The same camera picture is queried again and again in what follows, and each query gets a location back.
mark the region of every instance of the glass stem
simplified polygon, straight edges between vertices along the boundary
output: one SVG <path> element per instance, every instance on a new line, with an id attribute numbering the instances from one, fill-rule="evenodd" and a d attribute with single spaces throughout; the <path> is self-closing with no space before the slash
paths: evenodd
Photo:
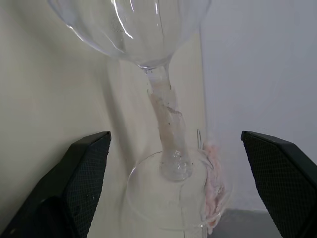
<path id="1" fill-rule="evenodd" d="M 183 181 L 192 174 L 192 163 L 185 143 L 185 124 L 178 110 L 175 90 L 168 75 L 169 63 L 143 69 L 152 86 L 149 97 L 158 119 L 163 153 L 160 171 L 172 181 Z"/>

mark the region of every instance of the clear plastic wine glass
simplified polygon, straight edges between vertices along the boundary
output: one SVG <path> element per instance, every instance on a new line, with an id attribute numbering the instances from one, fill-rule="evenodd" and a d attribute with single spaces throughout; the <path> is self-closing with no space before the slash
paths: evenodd
<path id="1" fill-rule="evenodd" d="M 183 117 L 168 76 L 174 52 L 198 28 L 211 0 L 48 2 L 82 41 L 135 63 L 148 76 L 163 151 L 131 172 L 126 190 L 131 208 L 166 230 L 215 225 L 230 189 L 217 161 L 186 146 Z"/>

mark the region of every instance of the black mesh surface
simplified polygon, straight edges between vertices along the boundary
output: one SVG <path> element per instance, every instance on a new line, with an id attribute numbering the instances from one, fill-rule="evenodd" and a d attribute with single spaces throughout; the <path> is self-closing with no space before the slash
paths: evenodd
<path id="1" fill-rule="evenodd" d="M 284 238 L 297 238 L 316 203 L 316 191 L 277 146 L 250 135 L 244 145 L 257 190 Z"/>
<path id="2" fill-rule="evenodd" d="M 108 149 L 106 138 L 91 145 L 63 194 L 67 211 L 80 238 L 87 237 L 100 198 Z"/>

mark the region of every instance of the black textured pad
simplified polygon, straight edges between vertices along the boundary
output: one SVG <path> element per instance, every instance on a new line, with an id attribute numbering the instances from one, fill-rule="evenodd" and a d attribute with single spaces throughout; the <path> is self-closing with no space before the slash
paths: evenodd
<path id="1" fill-rule="evenodd" d="M 63 193 L 79 238 L 87 237 L 94 217 L 102 191 L 108 149 L 106 138 L 92 144 Z"/>
<path id="2" fill-rule="evenodd" d="M 243 132 L 256 187 L 284 238 L 315 237 L 317 167 L 294 144 Z"/>
<path id="3" fill-rule="evenodd" d="M 110 132 L 73 143 L 35 186 L 0 238 L 86 238 L 100 198 Z"/>

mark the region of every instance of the circular glass base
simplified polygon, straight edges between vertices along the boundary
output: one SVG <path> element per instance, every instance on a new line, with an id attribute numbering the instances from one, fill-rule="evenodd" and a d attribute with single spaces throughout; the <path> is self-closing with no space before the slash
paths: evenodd
<path id="1" fill-rule="evenodd" d="M 129 176 L 126 196 L 132 210 L 161 229 L 187 230 L 214 222 L 225 204 L 214 202 L 225 195 L 217 167 L 205 151 L 188 153 L 192 174 L 183 181 L 165 178 L 162 152 L 138 163 Z"/>

